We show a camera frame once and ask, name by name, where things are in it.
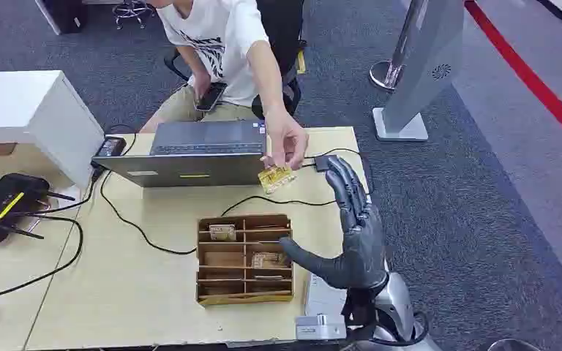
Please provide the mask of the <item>person's left hand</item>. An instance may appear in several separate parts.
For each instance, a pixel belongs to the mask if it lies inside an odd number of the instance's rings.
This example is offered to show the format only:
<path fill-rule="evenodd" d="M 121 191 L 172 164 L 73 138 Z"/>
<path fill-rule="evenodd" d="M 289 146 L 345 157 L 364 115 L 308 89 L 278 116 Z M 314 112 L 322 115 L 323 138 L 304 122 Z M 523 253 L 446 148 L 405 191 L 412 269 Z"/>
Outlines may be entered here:
<path fill-rule="evenodd" d="M 298 170 L 304 161 L 309 135 L 284 107 L 275 107 L 265 114 L 266 131 L 271 148 L 262 161 L 266 168 L 289 167 Z"/>

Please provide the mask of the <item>person's right hand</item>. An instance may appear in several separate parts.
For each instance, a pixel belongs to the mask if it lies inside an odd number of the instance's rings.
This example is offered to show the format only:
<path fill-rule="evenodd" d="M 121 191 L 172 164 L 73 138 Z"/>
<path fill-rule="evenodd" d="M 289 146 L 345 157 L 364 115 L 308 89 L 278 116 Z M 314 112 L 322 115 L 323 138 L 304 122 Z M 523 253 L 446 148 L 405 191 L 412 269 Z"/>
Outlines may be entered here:
<path fill-rule="evenodd" d="M 211 76 L 204 70 L 193 72 L 193 88 L 195 90 L 195 101 L 199 102 L 211 85 Z"/>

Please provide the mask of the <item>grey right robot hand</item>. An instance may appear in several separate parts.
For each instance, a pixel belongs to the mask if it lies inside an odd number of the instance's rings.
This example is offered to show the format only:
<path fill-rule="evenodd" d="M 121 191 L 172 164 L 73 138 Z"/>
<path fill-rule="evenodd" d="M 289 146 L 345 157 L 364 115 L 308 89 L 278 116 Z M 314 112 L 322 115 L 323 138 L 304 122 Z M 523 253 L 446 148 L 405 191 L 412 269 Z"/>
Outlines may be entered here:
<path fill-rule="evenodd" d="M 337 289 L 370 289 L 387 277 L 382 220 L 378 208 L 354 169 L 344 159 L 327 160 L 325 177 L 333 189 L 340 210 L 343 231 L 342 253 L 324 258 L 308 252 L 293 239 L 284 237 L 280 245 L 288 258 L 319 276 Z"/>

